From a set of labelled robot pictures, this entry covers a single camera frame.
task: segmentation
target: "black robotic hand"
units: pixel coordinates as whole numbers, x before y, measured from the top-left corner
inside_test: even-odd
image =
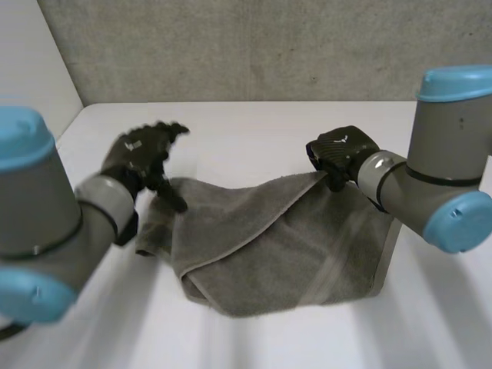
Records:
[[[153,126],[136,128],[121,135],[112,145],[101,174],[120,181],[133,198],[144,188],[165,198],[177,212],[186,211],[185,200],[164,177],[163,161],[176,138],[189,130],[179,123],[158,122]]]
[[[339,192],[348,181],[357,182],[362,163],[380,149],[369,136],[351,125],[319,135],[306,145],[306,151],[316,170],[328,173],[330,190]]]

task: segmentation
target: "white table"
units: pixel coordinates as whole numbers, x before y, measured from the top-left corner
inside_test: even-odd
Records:
[[[167,173],[225,187],[311,171],[305,144],[356,125],[407,154],[412,102],[92,105],[58,142],[73,185],[122,131],[156,119],[191,129]],[[483,189],[492,192],[487,173]],[[138,209],[145,212],[146,194]],[[112,248],[63,322],[0,345],[1,369],[486,368],[492,365],[492,242],[450,256],[403,228],[380,296],[233,320],[188,301],[172,269]]]

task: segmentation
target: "gray towel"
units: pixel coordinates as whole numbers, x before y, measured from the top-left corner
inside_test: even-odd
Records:
[[[170,261],[188,298],[234,317],[376,295],[401,224],[353,186],[330,193],[324,176],[241,189],[175,178],[188,212],[154,198],[137,252]]]

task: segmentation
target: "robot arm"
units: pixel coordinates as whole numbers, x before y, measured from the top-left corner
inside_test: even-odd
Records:
[[[188,130],[158,123],[122,135],[101,171],[73,192],[42,117],[12,107],[0,117],[0,314],[16,324],[0,330],[1,340],[65,315],[111,244],[136,235],[141,190],[186,210],[162,162]]]
[[[355,127],[321,135],[307,152],[332,191],[355,181],[428,243],[468,251],[492,232],[492,199],[478,189],[492,150],[492,66],[427,71],[417,97],[408,159]]]

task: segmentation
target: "light blue cap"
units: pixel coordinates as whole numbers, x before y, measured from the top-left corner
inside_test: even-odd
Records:
[[[417,98],[425,102],[452,102],[492,95],[492,65],[462,65],[430,69]]]
[[[492,198],[472,191],[437,209],[424,228],[424,240],[455,254],[481,244],[492,232]]]
[[[0,106],[0,173],[33,165],[55,150],[55,139],[35,110]]]
[[[0,268],[0,314],[18,324],[60,320],[75,303],[68,285],[21,268]]]

